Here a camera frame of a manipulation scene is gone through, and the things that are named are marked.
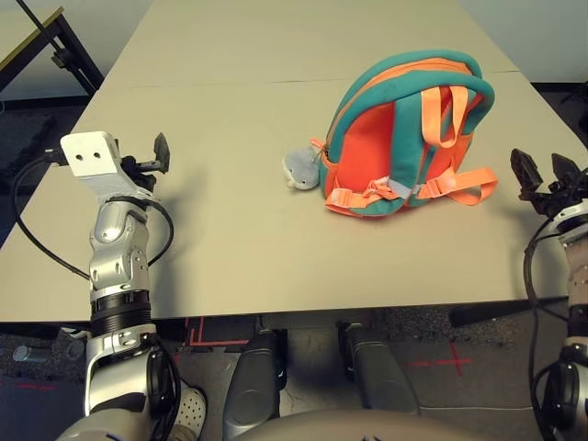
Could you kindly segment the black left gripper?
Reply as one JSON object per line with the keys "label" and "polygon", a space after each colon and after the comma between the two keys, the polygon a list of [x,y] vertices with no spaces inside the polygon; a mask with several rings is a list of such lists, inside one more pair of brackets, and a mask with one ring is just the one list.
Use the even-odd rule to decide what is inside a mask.
{"label": "black left gripper", "polygon": [[120,165],[125,174],[139,187],[154,188],[156,178],[152,172],[167,174],[170,165],[170,150],[163,133],[159,133],[153,144],[154,159],[148,162],[138,163],[131,156],[125,156],[121,159]]}

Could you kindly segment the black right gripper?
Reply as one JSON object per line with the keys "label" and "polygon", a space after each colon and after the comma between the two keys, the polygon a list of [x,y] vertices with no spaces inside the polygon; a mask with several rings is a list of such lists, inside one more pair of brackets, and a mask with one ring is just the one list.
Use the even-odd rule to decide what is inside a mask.
{"label": "black right gripper", "polygon": [[555,217],[587,199],[587,170],[577,172],[576,163],[558,153],[551,155],[551,162],[557,180],[548,185],[548,192],[540,192],[543,181],[533,158],[519,149],[513,149],[510,155],[511,169],[520,185],[519,198],[546,217]]}

